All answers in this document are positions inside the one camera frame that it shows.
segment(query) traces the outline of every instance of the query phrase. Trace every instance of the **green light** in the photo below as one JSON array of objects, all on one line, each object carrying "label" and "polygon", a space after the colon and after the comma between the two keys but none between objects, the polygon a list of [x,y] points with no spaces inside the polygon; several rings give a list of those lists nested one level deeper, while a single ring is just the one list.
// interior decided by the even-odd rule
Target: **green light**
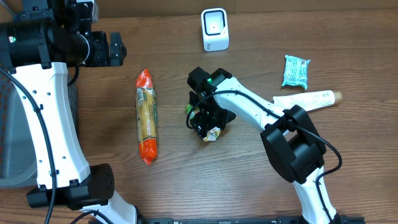
[{"label": "green light", "polygon": [[10,43],[14,43],[16,41],[15,37],[8,37],[8,40],[10,41]]}]

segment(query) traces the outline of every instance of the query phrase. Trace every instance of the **wire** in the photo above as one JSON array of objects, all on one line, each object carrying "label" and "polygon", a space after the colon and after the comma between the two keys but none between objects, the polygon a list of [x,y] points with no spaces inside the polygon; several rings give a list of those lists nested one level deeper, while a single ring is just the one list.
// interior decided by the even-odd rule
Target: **wire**
[{"label": "wire", "polygon": [[315,137],[315,138],[317,138],[318,140],[320,140],[321,142],[323,142],[325,145],[327,145],[327,146],[336,154],[336,156],[337,156],[337,158],[338,158],[338,165],[337,165],[335,168],[330,169],[330,170],[328,170],[328,171],[326,171],[326,172],[323,172],[322,174],[320,174],[320,175],[315,179],[315,184],[317,185],[317,191],[318,191],[318,194],[319,194],[319,197],[320,197],[320,200],[321,200],[323,209],[324,209],[324,211],[326,212],[326,214],[328,215],[328,218],[329,218],[329,220],[330,220],[330,223],[334,224],[334,221],[333,221],[333,219],[331,218],[328,209],[326,208],[325,201],[323,201],[323,197],[322,197],[322,193],[321,193],[321,188],[319,187],[319,186],[320,186],[319,180],[320,180],[322,177],[324,177],[324,176],[326,176],[326,175],[328,175],[328,174],[331,174],[331,173],[333,173],[333,172],[336,172],[338,169],[340,169],[341,165],[343,165],[343,158],[341,158],[341,155],[340,155],[340,153],[337,151],[337,149],[336,149],[332,144],[330,144],[328,141],[326,141],[326,140],[324,140],[323,138],[321,138],[320,136],[317,136],[316,134],[314,134],[314,133],[312,133],[312,132],[310,132],[310,131],[308,131],[308,130],[306,130],[306,129],[304,129],[304,128],[298,126],[298,125],[296,125],[295,123],[293,123],[293,122],[291,122],[291,121],[289,121],[289,122],[290,122],[290,124],[293,124],[293,127],[294,127],[294,128],[296,128],[296,129],[298,129],[298,130],[300,130],[300,131],[303,131],[303,132],[305,132],[305,133],[307,133],[307,134],[310,134],[310,135],[312,135],[313,137]]},{"label": "wire", "polygon": [[8,7],[8,5],[3,0],[0,0],[0,2],[7,9],[7,11],[14,17],[15,12],[12,9],[10,9],[10,7]]},{"label": "wire", "polygon": [[[188,127],[189,129],[195,129],[194,127],[192,127],[192,126],[189,125],[189,120],[190,120],[189,118],[190,118],[190,115],[191,115],[191,113],[193,112],[193,110],[194,110],[196,107],[198,107],[200,103],[204,102],[205,100],[207,100],[208,98],[210,98],[210,97],[212,97],[212,96],[219,95],[219,94],[225,94],[225,93],[234,93],[234,94],[237,94],[237,95],[242,95],[242,96],[246,97],[247,99],[249,99],[250,101],[252,101],[252,102],[253,102],[255,105],[257,105],[258,107],[260,107],[262,110],[264,110],[265,112],[267,112],[269,115],[271,115],[271,116],[273,116],[273,117],[275,117],[275,118],[277,118],[277,119],[281,119],[281,118],[282,118],[281,116],[275,114],[275,113],[274,113],[273,111],[271,111],[270,109],[267,109],[265,106],[263,106],[262,104],[260,104],[259,102],[257,102],[255,99],[253,99],[251,96],[249,96],[249,95],[247,95],[247,94],[245,94],[245,93],[242,93],[242,92],[240,92],[240,91],[238,91],[238,90],[222,90],[222,91],[217,91],[217,92],[215,92],[215,93],[212,93],[212,94],[210,94],[210,95],[208,95],[208,96],[202,98],[198,103],[196,103],[195,105],[192,106],[191,110],[190,110],[190,111],[188,112],[188,114],[187,114],[187,127]],[[325,201],[323,200],[322,193],[321,193],[321,189],[320,189],[319,180],[320,180],[322,177],[324,177],[324,176],[326,176],[326,175],[328,175],[328,174],[331,174],[331,173],[333,173],[333,172],[336,172],[338,169],[340,169],[341,165],[343,165],[343,159],[341,158],[341,155],[340,155],[340,153],[337,151],[337,149],[336,149],[332,144],[330,144],[328,141],[326,141],[326,140],[324,140],[323,138],[321,138],[320,136],[317,136],[316,134],[314,134],[314,133],[312,133],[312,132],[306,130],[305,128],[303,128],[303,127],[301,127],[301,126],[299,126],[299,125],[293,123],[292,121],[287,121],[287,122],[288,122],[290,125],[292,125],[293,128],[298,129],[298,130],[300,130],[300,131],[303,131],[303,132],[305,132],[305,133],[307,133],[307,134],[309,134],[309,135],[311,135],[311,136],[317,138],[317,139],[318,139],[319,141],[321,141],[323,144],[327,145],[327,146],[336,154],[336,156],[337,156],[337,158],[338,158],[338,165],[337,165],[335,168],[323,172],[322,174],[320,174],[320,175],[315,179],[315,185],[317,186],[318,195],[319,195],[319,198],[320,198],[320,200],[321,200],[323,209],[324,209],[326,215],[328,216],[328,218],[329,218],[329,220],[330,220],[330,223],[331,223],[331,224],[335,224],[334,221],[333,221],[333,219],[332,219],[332,217],[330,216],[330,213],[329,213],[329,211],[328,211],[326,205],[325,205]]]},{"label": "wire", "polygon": [[70,224],[75,224],[77,221],[81,220],[83,217],[89,215],[89,214],[93,214],[93,216],[95,217],[96,215],[98,215],[99,217],[101,217],[104,221],[106,221],[107,224],[113,224],[113,222],[108,219],[104,214],[102,214],[99,211],[94,211],[94,210],[90,210],[88,212],[82,213],[81,215],[79,215],[78,217],[76,217],[74,219],[74,221],[72,221]]},{"label": "wire", "polygon": [[68,82],[68,86],[74,84],[78,77],[79,77],[79,66],[76,66],[75,75],[73,76],[72,80]]},{"label": "wire", "polygon": [[54,159],[53,159],[53,155],[52,155],[49,132],[47,131],[47,127],[45,126],[43,115],[41,113],[41,109],[39,108],[39,106],[37,106],[37,103],[33,99],[32,95],[26,90],[26,88],[18,80],[16,80],[12,75],[10,75],[8,72],[6,72],[3,68],[0,68],[0,72],[5,77],[7,77],[10,81],[12,81],[15,84],[15,86],[17,86],[25,94],[26,98],[32,104],[33,110],[36,112],[37,118],[39,119],[39,123],[42,127],[45,145],[47,146],[47,154],[49,155],[50,169],[51,169],[51,174],[52,174],[51,175],[52,176],[51,201],[49,204],[49,210],[47,211],[47,216],[45,217],[45,221],[44,221],[45,224],[48,224],[50,221],[50,218],[51,218],[52,210],[55,205],[55,193],[56,193],[56,189],[57,189],[57,173],[55,171],[55,164],[54,164]]}]

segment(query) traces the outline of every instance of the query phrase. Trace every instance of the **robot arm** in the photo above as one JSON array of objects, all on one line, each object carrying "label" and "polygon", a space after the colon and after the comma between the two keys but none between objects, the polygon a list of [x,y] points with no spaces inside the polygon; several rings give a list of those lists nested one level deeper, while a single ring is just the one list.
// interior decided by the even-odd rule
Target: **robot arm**
[{"label": "robot arm", "polygon": [[[189,74],[188,84],[195,91],[190,92],[192,105],[212,93],[238,90],[249,95],[276,115],[292,120],[318,135],[308,114],[302,108],[297,106],[284,111],[283,108],[262,99],[243,87],[232,74],[221,68],[209,75],[198,67]],[[214,95],[213,98],[204,101],[198,107],[200,112],[193,117],[191,124],[201,137],[214,127],[224,129],[225,124],[231,121],[235,115],[242,117],[243,120],[255,127],[261,133],[273,168],[285,180],[293,182],[302,204],[304,219],[310,224],[330,222],[315,184],[316,178],[323,173],[322,155],[326,152],[325,145],[300,131],[291,141],[287,142],[284,134],[287,134],[289,129],[282,119],[269,115],[243,95],[234,93]],[[326,209],[334,218],[336,210],[330,203],[323,178],[320,179],[320,189]]]},{"label": "robot arm", "polygon": [[[89,166],[76,135],[68,101],[67,67],[120,66],[126,56],[119,33],[92,32],[98,19],[94,0],[23,1],[14,22],[0,24],[0,64],[32,95],[49,134],[55,174],[42,127],[30,101],[17,88],[37,159],[37,187],[27,194],[32,208],[55,205],[95,209],[114,223],[135,223],[136,209],[114,190],[109,164]],[[56,186],[52,184],[55,175]]]}]

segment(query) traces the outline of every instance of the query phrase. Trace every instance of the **small white box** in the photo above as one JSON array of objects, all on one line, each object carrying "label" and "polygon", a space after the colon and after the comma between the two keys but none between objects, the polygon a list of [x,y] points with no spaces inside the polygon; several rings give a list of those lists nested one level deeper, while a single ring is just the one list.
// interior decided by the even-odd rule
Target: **small white box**
[{"label": "small white box", "polygon": [[222,8],[206,9],[200,17],[204,49],[206,51],[227,49],[229,34],[226,11]]}]

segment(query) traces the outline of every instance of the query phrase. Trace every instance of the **white device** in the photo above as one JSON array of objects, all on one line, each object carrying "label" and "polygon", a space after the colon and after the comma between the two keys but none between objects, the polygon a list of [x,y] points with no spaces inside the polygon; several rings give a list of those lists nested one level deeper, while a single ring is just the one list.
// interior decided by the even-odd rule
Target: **white device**
[{"label": "white device", "polygon": [[[38,105],[43,105],[42,115],[49,131],[55,168],[59,171],[57,175],[57,187],[66,187],[69,185],[69,181],[74,179],[78,179],[79,182],[83,181],[89,176],[90,167],[81,151],[72,121],[67,93],[68,70],[66,64],[53,62],[52,68],[49,69],[43,69],[40,64],[17,67],[16,73],[13,76],[29,92],[33,93],[32,96]],[[26,99],[20,89],[17,88],[17,90],[24,105],[34,142],[38,167],[37,184],[45,185],[47,189],[51,189],[53,186],[50,176],[49,159],[42,129],[31,103]],[[267,109],[272,110],[275,114],[283,115],[283,108],[249,91],[235,77],[227,78],[217,86],[216,91],[223,90],[241,91],[260,102]],[[276,118],[268,116],[260,107],[241,95],[233,93],[220,94],[215,95],[214,98],[220,107],[242,117],[243,120],[247,121],[260,132],[264,130],[266,124],[273,124],[277,121]],[[329,223],[314,181],[322,172],[323,167],[313,171],[307,177],[307,181],[304,184],[293,183],[302,204],[302,215],[309,224]],[[336,210],[330,203],[323,178],[320,179],[320,183],[326,207],[330,215],[334,217]],[[88,210],[96,210],[103,213],[113,223],[137,223],[136,208],[125,202],[117,191],[114,191],[107,205],[90,205],[81,209],[82,212]],[[97,219],[105,223],[102,218],[97,217]]]},{"label": "white device", "polygon": [[229,46],[228,21],[222,8],[206,9],[201,13],[201,30],[205,51],[225,50]]},{"label": "white device", "polygon": [[[41,113],[49,132],[55,169],[58,171],[56,188],[69,186],[70,180],[83,182],[90,174],[90,167],[81,151],[72,119],[67,65],[52,62],[48,69],[43,69],[41,64],[21,66],[16,68],[16,73],[12,76],[31,93],[38,105],[43,106]],[[24,106],[35,147],[37,185],[52,189],[50,162],[42,127],[29,100],[18,87],[16,89]],[[81,209],[82,212],[87,210],[100,211],[113,223],[130,224],[137,220],[134,206],[125,202],[117,191],[114,191],[107,205],[91,205]]]},{"label": "white device", "polygon": [[[217,85],[218,91],[223,90],[238,90],[252,97],[254,100],[261,103],[267,109],[279,116],[284,115],[284,108],[270,103],[255,93],[245,88],[238,79],[235,77],[226,78],[220,84]],[[256,128],[260,133],[265,129],[266,124],[274,124],[277,118],[269,116],[267,112],[263,111],[260,107],[255,105],[251,100],[247,99],[242,95],[230,94],[219,94],[214,96],[218,106],[223,109],[227,109],[243,120],[248,122],[251,126]],[[309,224],[327,224],[329,218],[323,209],[320,197],[317,191],[317,185],[315,180],[323,173],[323,166],[315,169],[308,177],[304,184],[293,182],[294,189],[297,192],[298,198],[302,205],[302,215]],[[325,202],[326,208],[329,211],[330,216],[333,218],[336,215],[336,209],[332,206],[328,192],[326,191],[325,182],[323,177],[319,180],[320,190],[322,193],[323,201]]]}]

